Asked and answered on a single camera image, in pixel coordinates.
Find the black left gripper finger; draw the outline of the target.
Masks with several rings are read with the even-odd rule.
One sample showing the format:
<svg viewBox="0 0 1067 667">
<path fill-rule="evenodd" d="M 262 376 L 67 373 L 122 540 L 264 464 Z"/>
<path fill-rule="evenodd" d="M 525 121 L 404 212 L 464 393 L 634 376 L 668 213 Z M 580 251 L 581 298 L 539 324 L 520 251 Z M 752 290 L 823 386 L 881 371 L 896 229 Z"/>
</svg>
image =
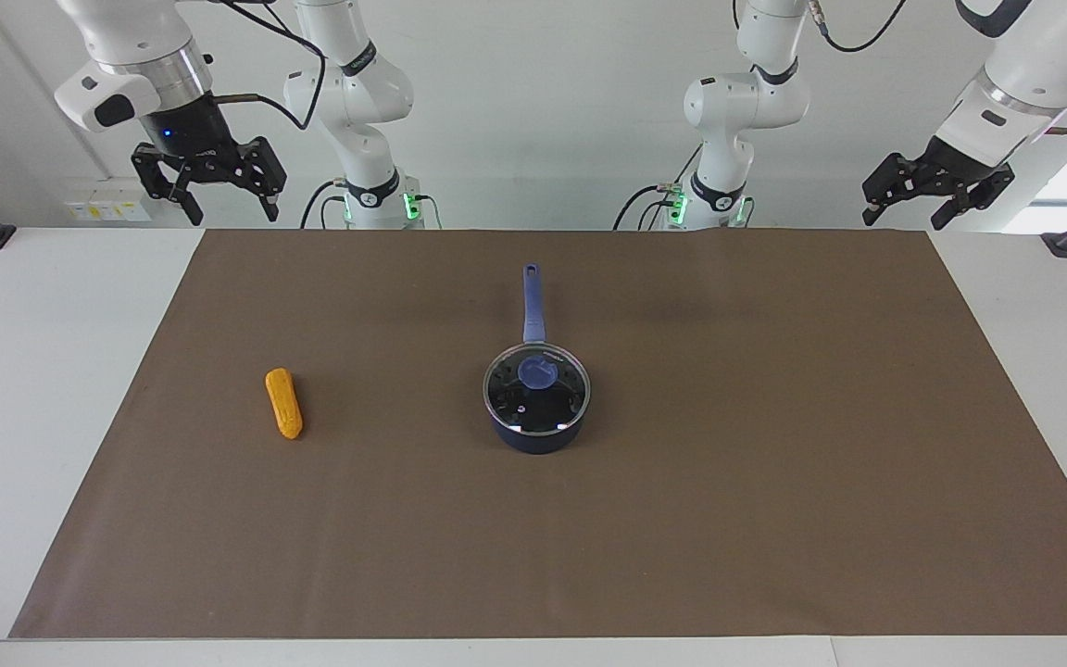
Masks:
<svg viewBox="0 0 1067 667">
<path fill-rule="evenodd" d="M 930 173 L 930 165 L 919 159 L 890 153 L 862 182 L 865 208 L 863 224 L 875 225 L 887 208 L 923 195 L 923 177 Z"/>
<path fill-rule="evenodd" d="M 986 210 L 1013 181 L 1015 172 L 1012 166 L 999 166 L 990 176 L 971 185 L 952 179 L 952 190 L 949 191 L 946 201 L 931 215 L 933 229 L 943 231 L 957 217 L 971 210 Z"/>
</svg>

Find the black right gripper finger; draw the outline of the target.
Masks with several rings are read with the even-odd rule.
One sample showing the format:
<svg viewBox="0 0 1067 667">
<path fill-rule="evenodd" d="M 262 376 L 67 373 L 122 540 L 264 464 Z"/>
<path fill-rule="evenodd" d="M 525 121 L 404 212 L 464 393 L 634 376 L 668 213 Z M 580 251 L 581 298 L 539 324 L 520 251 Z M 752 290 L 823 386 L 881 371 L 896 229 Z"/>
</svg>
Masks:
<svg viewBox="0 0 1067 667">
<path fill-rule="evenodd" d="M 285 182 L 287 173 L 270 141 L 258 136 L 237 145 L 237 185 L 257 198 L 268 222 L 278 220 Z"/>
<path fill-rule="evenodd" d="M 131 155 L 137 178 L 145 189 L 149 198 L 166 201 L 179 206 L 191 225 L 200 227 L 204 215 L 190 193 L 190 184 L 194 174 L 194 163 L 189 157 L 164 155 L 149 143 L 136 145 Z"/>
</svg>

